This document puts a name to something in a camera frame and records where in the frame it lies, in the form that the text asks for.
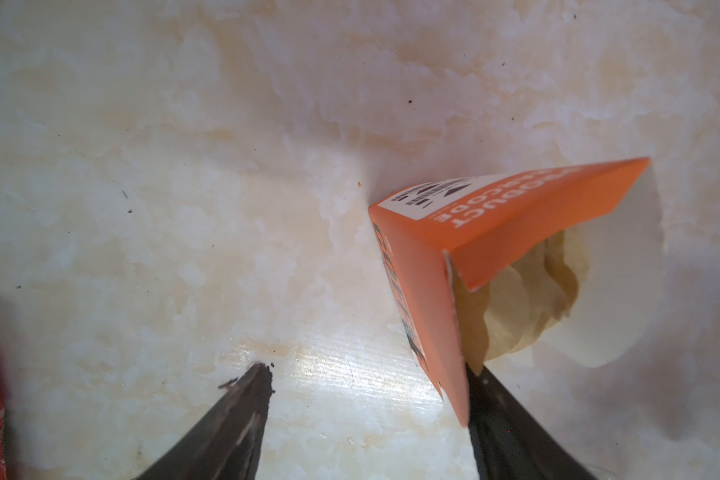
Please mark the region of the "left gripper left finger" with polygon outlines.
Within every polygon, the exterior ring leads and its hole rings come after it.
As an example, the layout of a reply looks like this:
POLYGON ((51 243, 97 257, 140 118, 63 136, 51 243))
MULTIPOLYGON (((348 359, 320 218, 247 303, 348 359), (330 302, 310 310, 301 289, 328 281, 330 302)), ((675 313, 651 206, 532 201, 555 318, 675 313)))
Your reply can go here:
POLYGON ((270 368, 256 362, 141 479, 253 479, 273 394, 270 368))

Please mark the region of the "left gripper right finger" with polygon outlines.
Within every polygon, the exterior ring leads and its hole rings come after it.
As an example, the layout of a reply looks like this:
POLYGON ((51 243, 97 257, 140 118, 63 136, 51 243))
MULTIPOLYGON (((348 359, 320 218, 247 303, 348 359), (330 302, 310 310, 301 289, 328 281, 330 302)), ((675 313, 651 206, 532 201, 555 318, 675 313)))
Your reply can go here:
POLYGON ((468 429, 481 480, 593 480, 487 369, 465 368, 468 429))

